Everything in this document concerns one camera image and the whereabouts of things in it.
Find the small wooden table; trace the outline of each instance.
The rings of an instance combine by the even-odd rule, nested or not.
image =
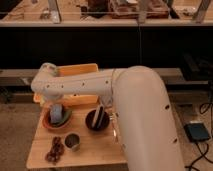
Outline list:
[[[194,7],[198,9],[201,0],[174,0],[173,8],[179,15],[181,20],[192,20],[192,16],[186,16],[183,14],[183,10],[178,10],[178,8],[186,8],[186,7]],[[213,19],[213,3],[209,5],[209,8],[205,15],[205,20],[212,20]]]
[[[87,128],[85,124],[86,115],[95,107],[96,104],[71,107],[73,114],[70,124],[57,132],[51,132],[43,127],[42,119],[48,110],[43,108],[28,156],[27,168],[39,169],[126,163],[121,143],[115,139],[112,123],[100,132]],[[45,155],[50,151],[52,138],[60,136],[64,144],[65,137],[70,133],[77,133],[80,136],[80,149],[72,152],[65,146],[65,152],[60,161],[55,165],[48,163],[45,160]]]

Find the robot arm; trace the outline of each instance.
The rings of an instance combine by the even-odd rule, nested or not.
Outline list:
[[[45,63],[31,87],[53,100],[64,94],[112,98],[129,170],[184,171],[169,98],[153,70],[136,66],[58,77],[57,67]]]

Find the bowl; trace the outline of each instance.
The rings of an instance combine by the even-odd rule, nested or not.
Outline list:
[[[94,131],[101,131],[101,130],[104,130],[105,128],[108,127],[109,123],[110,123],[110,119],[109,119],[109,114],[104,112],[104,116],[103,116],[103,120],[100,124],[100,127],[92,127],[92,122],[93,122],[93,119],[94,119],[94,116],[95,116],[95,111],[96,110],[92,110],[90,111],[87,116],[86,116],[86,119],[85,119],[85,123],[86,123],[86,126],[91,129],[91,130],[94,130]]]
[[[64,144],[73,152],[77,151],[80,146],[80,137],[78,136],[78,134],[71,133],[66,136]]]
[[[45,114],[44,114],[44,118],[42,120],[42,125],[48,129],[48,130],[61,130],[63,128],[65,128],[69,123],[70,123],[70,119],[71,119],[71,113],[72,111],[70,109],[66,109],[64,110],[64,118],[65,120],[62,119],[61,123],[58,124],[51,124],[50,123],[50,110],[48,110]]]

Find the cable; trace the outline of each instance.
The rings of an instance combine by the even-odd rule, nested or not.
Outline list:
[[[139,47],[139,63],[140,65],[142,65],[142,40],[141,40],[142,33],[141,33],[139,18],[137,19],[137,24],[138,24],[138,32],[139,32],[139,46],[140,46]]]
[[[199,144],[196,144],[198,150],[200,151],[200,154],[203,154],[202,150],[200,149]],[[211,159],[209,159],[206,155],[204,156],[204,158],[206,159],[206,161],[208,161],[209,163],[213,164],[213,161]]]
[[[185,168],[189,169],[188,171],[191,171],[192,169],[193,169],[193,170],[196,170],[196,171],[200,171],[199,169],[197,169],[197,168],[194,167],[193,165],[194,165],[195,163],[197,163],[200,159],[205,158],[205,155],[206,155],[208,152],[209,152],[209,144],[206,143],[206,150],[205,150],[205,152],[203,153],[203,152],[201,151],[201,152],[200,152],[201,155],[200,155],[198,158],[196,158],[195,160],[193,160],[189,166],[185,166]]]
[[[209,82],[210,84],[210,100],[207,103],[203,103],[199,107],[200,114],[205,114],[210,109],[210,116],[211,116],[211,137],[213,138],[213,81]]]

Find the dried fruit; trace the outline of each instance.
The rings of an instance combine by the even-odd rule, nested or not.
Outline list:
[[[46,154],[45,160],[56,164],[61,155],[64,153],[64,145],[61,143],[61,137],[54,137],[52,140],[52,147]]]

